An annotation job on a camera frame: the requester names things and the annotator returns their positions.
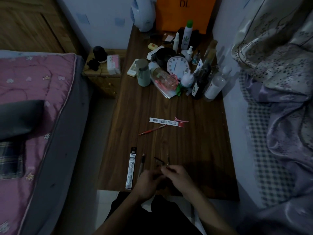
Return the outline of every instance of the white wall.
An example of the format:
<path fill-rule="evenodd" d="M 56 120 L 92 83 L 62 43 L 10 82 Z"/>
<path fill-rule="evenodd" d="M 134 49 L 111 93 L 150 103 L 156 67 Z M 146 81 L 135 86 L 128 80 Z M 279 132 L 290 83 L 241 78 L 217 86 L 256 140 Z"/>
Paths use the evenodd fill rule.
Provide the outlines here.
<path fill-rule="evenodd" d="M 84 48 L 100 45 L 104 48 L 127 49 L 132 21 L 132 0 L 57 0 Z M 77 13 L 85 14 L 90 24 L 81 23 Z M 125 20 L 123 27 L 115 18 Z"/>
<path fill-rule="evenodd" d="M 248 147 L 251 144 L 247 136 L 248 104 L 239 88 L 237 77 L 240 68 L 230 53 L 237 29 L 253 4 L 253 0 L 223 0 L 213 27 L 213 36 L 218 41 L 217 62 L 219 65 L 231 66 L 231 75 L 235 80 L 223 89 L 223 96 L 236 177 L 241 188 L 239 196 L 242 200 L 246 195 L 257 207 L 262 207 L 254 177 L 253 152 Z"/>

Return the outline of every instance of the green cap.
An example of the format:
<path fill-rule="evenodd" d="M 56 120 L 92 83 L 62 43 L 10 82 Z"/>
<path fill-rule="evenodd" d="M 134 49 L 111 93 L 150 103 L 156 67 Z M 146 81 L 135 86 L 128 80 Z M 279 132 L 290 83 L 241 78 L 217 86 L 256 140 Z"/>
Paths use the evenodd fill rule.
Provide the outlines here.
<path fill-rule="evenodd" d="M 193 24 L 194 24 L 194 21 L 193 21 L 193 20 L 187 21 L 187 27 L 188 27 L 188 28 L 191 28 L 191 27 L 193 26 Z"/>

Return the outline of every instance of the floor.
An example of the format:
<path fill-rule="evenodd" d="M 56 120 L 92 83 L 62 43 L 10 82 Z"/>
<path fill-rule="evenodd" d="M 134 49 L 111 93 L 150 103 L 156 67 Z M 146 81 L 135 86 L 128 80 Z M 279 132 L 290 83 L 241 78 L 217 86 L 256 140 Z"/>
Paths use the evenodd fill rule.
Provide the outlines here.
<path fill-rule="evenodd" d="M 90 107 L 84 137 L 80 146 L 72 182 L 64 209 L 56 226 L 56 234 L 91 235 L 106 219 L 116 191 L 97 190 L 100 163 L 106 144 L 115 100 L 94 97 Z M 236 227 L 245 215 L 257 210 L 238 182 L 241 202 L 210 200 L 228 223 Z M 170 196 L 182 212 L 205 234 L 197 213 L 183 197 Z M 151 201 L 142 206 L 150 210 Z"/>

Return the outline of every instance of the mattress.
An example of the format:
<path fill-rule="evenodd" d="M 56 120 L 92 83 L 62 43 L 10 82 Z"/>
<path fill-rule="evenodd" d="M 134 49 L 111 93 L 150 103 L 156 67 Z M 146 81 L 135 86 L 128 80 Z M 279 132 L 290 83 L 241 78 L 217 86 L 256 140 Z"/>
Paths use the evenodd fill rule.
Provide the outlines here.
<path fill-rule="evenodd" d="M 51 53 L 13 52 L 0 50 L 0 58 L 49 55 Z M 19 234 L 51 234 L 61 214 L 84 127 L 88 117 L 89 101 L 93 88 L 81 75 L 84 60 L 77 56 L 75 77 L 67 102 L 54 123 L 45 158 L 37 174 L 27 213 L 23 218 Z"/>

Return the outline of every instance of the pink quilt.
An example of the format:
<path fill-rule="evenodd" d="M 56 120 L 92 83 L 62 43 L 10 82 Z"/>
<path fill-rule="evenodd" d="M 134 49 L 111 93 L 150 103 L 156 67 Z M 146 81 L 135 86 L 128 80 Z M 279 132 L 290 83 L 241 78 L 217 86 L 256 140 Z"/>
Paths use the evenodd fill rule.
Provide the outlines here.
<path fill-rule="evenodd" d="M 0 104 L 45 100 L 42 122 L 26 141 L 24 177 L 0 180 L 0 234 L 20 232 L 45 147 L 71 90 L 75 63 L 75 54 L 0 59 Z"/>

